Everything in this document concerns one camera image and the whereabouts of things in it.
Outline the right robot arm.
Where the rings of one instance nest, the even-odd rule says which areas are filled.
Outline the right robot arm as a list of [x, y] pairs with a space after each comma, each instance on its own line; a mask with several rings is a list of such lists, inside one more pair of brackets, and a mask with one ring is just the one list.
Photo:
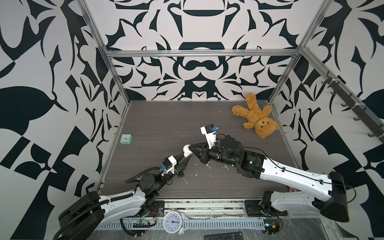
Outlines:
[[314, 211], [336, 222], [349, 222], [348, 186], [342, 174], [306, 172], [253, 150], [244, 148], [241, 142], [230, 135], [222, 140], [208, 138], [207, 143], [185, 145], [183, 148], [185, 157], [194, 154], [203, 164], [217, 161], [235, 167], [246, 178], [276, 182], [297, 189], [289, 193], [266, 191], [260, 204], [266, 212]]

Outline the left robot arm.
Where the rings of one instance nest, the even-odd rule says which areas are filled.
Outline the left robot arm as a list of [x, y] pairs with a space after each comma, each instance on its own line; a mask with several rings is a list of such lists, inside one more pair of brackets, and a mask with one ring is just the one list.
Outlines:
[[100, 196], [89, 192], [59, 215], [55, 240], [86, 240], [96, 229], [125, 217], [145, 216], [160, 190], [173, 177], [183, 177], [191, 154], [170, 156], [162, 167], [149, 168], [132, 178], [136, 186], [120, 194]]

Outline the white earbud charging case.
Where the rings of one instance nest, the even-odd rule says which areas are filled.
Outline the white earbud charging case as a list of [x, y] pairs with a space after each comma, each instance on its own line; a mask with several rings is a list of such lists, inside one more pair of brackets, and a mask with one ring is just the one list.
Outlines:
[[183, 153], [184, 153], [183, 155], [184, 155], [185, 158], [187, 158], [187, 157], [189, 157], [189, 156], [191, 156], [193, 154], [193, 152], [190, 150], [190, 146], [191, 145], [185, 145], [183, 147]]

